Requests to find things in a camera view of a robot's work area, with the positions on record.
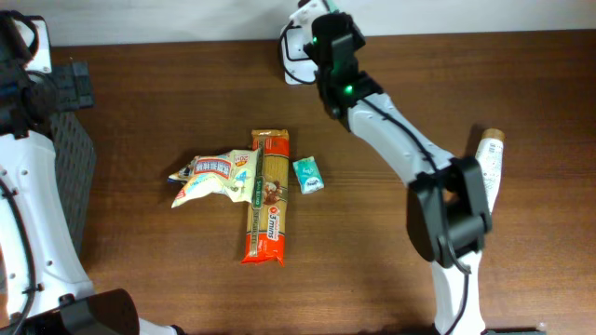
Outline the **small teal tissue pack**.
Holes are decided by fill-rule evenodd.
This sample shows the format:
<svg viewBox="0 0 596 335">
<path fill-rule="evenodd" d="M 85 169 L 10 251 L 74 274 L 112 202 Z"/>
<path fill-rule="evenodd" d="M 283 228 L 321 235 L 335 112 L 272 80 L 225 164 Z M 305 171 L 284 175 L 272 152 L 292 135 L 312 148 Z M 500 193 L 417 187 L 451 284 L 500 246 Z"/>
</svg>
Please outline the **small teal tissue pack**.
<svg viewBox="0 0 596 335">
<path fill-rule="evenodd" d="M 312 194 L 324 188 L 324 181 L 313 156 L 294 161 L 292 166 L 301 194 Z"/>
</svg>

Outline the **cream snack bag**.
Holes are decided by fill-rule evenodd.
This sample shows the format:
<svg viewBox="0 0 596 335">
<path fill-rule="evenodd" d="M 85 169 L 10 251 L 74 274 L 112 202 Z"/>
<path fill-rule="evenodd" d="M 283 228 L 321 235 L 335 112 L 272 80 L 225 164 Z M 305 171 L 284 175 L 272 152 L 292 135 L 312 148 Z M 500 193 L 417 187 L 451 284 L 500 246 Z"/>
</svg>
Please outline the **cream snack bag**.
<svg viewBox="0 0 596 335">
<path fill-rule="evenodd" d="M 168 181 L 183 188 L 171 207 L 210 194 L 223 194 L 232 202 L 252 201 L 259 150 L 232 150 L 225 154 L 195 156 L 189 164 L 169 175 Z"/>
</svg>

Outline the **white tube with cork cap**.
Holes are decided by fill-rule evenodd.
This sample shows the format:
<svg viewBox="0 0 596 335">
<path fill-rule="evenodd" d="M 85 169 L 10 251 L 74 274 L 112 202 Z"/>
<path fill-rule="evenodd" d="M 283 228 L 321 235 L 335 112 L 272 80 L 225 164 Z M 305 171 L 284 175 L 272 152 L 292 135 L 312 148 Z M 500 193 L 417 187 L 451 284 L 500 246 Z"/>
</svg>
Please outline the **white tube with cork cap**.
<svg viewBox="0 0 596 335">
<path fill-rule="evenodd" d="M 481 135 L 475 155 L 481 166 L 482 179 L 490 212 L 494 210 L 494 204 L 502 179 L 504 141 L 505 134 L 502 130 L 488 128 Z"/>
</svg>

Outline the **orange spaghetti packet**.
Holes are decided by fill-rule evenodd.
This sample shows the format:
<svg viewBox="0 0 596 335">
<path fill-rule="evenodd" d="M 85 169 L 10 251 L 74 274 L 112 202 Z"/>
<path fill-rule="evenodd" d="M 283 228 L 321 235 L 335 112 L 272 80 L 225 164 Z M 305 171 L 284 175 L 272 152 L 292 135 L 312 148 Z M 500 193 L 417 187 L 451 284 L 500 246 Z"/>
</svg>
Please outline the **orange spaghetti packet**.
<svg viewBox="0 0 596 335">
<path fill-rule="evenodd" d="M 289 202 L 290 135 L 286 129 L 255 129 L 256 181 L 248 209 L 244 263 L 283 263 Z"/>
</svg>

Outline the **teal wet wipes pack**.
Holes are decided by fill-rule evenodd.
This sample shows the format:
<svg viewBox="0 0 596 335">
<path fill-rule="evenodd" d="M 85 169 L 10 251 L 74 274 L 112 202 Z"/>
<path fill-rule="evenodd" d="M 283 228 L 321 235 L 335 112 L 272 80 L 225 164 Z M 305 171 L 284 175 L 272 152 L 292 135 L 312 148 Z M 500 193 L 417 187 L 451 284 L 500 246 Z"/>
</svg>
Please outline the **teal wet wipes pack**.
<svg viewBox="0 0 596 335">
<path fill-rule="evenodd" d="M 321 0 L 328 13 L 339 13 L 341 9 L 333 0 Z"/>
</svg>

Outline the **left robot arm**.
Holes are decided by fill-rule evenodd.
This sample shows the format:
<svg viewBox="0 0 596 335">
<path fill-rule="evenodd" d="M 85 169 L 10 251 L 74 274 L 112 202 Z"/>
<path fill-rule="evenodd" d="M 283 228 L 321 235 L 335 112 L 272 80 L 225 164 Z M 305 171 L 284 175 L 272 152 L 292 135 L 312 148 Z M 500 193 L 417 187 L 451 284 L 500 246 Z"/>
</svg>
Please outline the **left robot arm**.
<svg viewBox="0 0 596 335">
<path fill-rule="evenodd" d="M 88 66 L 51 67 L 47 24 L 1 12 L 1 251 L 4 334 L 180 334 L 139 317 L 122 288 L 95 291 L 59 195 L 51 117 L 95 104 Z"/>
</svg>

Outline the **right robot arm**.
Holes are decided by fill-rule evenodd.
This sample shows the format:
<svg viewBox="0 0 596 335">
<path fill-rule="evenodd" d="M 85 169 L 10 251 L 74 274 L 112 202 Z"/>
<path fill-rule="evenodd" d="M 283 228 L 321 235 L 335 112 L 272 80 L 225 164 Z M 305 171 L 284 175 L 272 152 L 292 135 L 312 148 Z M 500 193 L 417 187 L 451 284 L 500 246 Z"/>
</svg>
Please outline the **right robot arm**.
<svg viewBox="0 0 596 335">
<path fill-rule="evenodd" d="M 305 52 L 318 66 L 318 92 L 328 114 L 371 145 L 407 188 L 407 233 L 432 269 L 435 332 L 485 333 L 478 277 L 493 223 L 478 160 L 435 145 L 359 69 L 356 52 L 365 41 L 351 16 L 322 14 L 310 31 Z"/>
</svg>

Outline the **white barcode scanner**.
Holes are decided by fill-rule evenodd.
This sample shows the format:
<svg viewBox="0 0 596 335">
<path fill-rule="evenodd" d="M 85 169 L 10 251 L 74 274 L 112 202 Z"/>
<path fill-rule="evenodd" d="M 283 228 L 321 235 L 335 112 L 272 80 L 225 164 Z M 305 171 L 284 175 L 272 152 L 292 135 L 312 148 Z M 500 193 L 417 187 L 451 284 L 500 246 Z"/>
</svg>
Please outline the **white barcode scanner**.
<svg viewBox="0 0 596 335">
<path fill-rule="evenodd" d="M 285 83 L 291 86 L 316 83 L 318 66 L 306 55 L 304 38 L 304 29 L 290 21 L 278 39 L 278 61 Z"/>
</svg>

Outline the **grey plastic basket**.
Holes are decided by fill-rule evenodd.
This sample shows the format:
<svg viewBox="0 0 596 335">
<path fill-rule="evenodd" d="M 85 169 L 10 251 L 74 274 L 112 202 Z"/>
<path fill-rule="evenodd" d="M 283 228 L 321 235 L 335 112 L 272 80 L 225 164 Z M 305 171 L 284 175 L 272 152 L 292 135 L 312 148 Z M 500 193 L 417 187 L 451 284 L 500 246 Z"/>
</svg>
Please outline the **grey plastic basket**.
<svg viewBox="0 0 596 335">
<path fill-rule="evenodd" d="M 50 121 L 61 205 L 74 249 L 80 254 L 97 155 L 74 113 L 54 114 Z"/>
</svg>

